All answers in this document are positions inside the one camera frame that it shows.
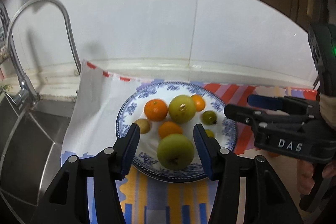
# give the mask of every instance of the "human hand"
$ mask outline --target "human hand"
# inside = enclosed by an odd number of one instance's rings
[[[296,164],[296,179],[297,190],[304,195],[310,194],[310,191],[314,187],[315,181],[313,180],[314,166],[304,160],[298,160]],[[322,172],[324,179],[336,176],[336,161],[328,163]]]

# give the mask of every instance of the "blue and white plate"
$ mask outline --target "blue and white plate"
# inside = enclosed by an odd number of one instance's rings
[[[201,95],[205,100],[206,106],[203,111],[213,110],[217,113],[217,124],[213,126],[203,125],[204,128],[211,129],[214,132],[215,138],[221,147],[233,150],[237,140],[236,123],[225,117],[224,102],[212,92],[198,85],[175,81],[150,84],[129,97],[121,107],[117,117],[117,138],[124,137],[135,120],[146,118],[143,108],[149,100],[161,99],[168,106],[170,101],[178,95],[191,96],[194,94]],[[204,179],[206,174],[203,172],[193,138],[194,125],[202,123],[202,112],[197,112],[191,121],[181,125],[183,135],[193,142],[195,148],[194,160],[187,168],[179,171],[169,170],[164,168],[157,159],[156,149],[161,140],[158,135],[158,128],[164,121],[170,120],[169,114],[162,122],[151,122],[151,130],[146,134],[140,135],[133,165],[146,175],[166,182],[192,182]]]

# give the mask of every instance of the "wall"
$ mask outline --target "wall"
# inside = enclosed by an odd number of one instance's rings
[[[24,3],[3,1],[10,17]],[[163,68],[180,71],[172,73],[177,78],[269,85],[310,86],[316,78],[307,34],[258,0],[61,1],[80,58],[106,69]],[[63,18],[51,4],[28,8],[13,36],[25,70],[61,65],[52,68],[73,73]],[[8,64],[2,69],[12,73]]]

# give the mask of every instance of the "green fruit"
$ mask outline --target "green fruit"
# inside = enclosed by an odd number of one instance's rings
[[[156,153],[163,167],[181,170],[193,161],[194,146],[186,136],[171,134],[159,142]]]
[[[205,133],[208,135],[209,138],[215,137],[215,134],[210,129],[206,129]]]
[[[217,114],[212,110],[207,110],[202,113],[202,122],[206,125],[217,124]]]
[[[196,106],[192,98],[187,95],[176,96],[169,104],[169,115],[174,122],[190,121],[196,113]]]
[[[146,119],[137,119],[134,123],[140,127],[140,134],[148,133],[151,130],[151,124]]]

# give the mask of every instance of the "sink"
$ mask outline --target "sink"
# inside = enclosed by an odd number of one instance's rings
[[[29,223],[60,168],[74,102],[41,100],[33,110],[0,101],[0,222]]]

